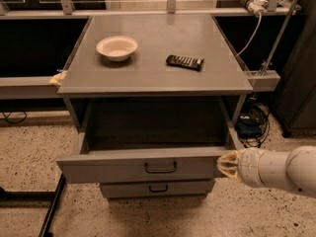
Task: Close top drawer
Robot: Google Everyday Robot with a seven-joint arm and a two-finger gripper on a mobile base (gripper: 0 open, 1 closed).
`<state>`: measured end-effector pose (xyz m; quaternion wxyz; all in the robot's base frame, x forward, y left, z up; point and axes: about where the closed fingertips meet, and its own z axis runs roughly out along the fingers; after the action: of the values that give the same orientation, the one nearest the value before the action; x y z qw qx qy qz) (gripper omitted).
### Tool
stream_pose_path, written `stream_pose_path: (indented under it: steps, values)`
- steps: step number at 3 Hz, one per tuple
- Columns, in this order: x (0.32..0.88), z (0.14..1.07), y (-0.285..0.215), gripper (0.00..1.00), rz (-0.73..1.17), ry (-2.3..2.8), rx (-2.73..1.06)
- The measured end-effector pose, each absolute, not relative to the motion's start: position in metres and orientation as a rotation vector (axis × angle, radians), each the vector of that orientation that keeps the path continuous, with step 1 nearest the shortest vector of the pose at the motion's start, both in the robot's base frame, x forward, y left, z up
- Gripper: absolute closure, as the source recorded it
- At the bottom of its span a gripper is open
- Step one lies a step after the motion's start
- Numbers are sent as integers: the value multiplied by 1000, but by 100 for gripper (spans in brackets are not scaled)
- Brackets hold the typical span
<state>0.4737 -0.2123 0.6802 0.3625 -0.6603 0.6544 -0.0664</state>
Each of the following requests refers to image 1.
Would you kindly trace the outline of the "yellowish ribbed gripper finger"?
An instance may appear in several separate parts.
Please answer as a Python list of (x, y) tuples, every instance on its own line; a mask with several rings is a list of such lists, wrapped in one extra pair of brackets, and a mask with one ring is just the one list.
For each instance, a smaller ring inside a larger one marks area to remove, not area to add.
[(217, 159), (217, 169), (229, 179), (240, 180), (241, 177), (238, 173), (238, 166), (244, 152), (244, 149), (234, 150), (220, 156)]

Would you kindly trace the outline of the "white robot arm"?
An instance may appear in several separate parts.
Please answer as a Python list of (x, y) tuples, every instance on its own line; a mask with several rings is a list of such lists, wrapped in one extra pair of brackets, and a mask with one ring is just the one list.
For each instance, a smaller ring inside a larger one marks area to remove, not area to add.
[(290, 152), (235, 150), (219, 157), (217, 168), (226, 177), (251, 188), (273, 188), (316, 198), (315, 146), (300, 146)]

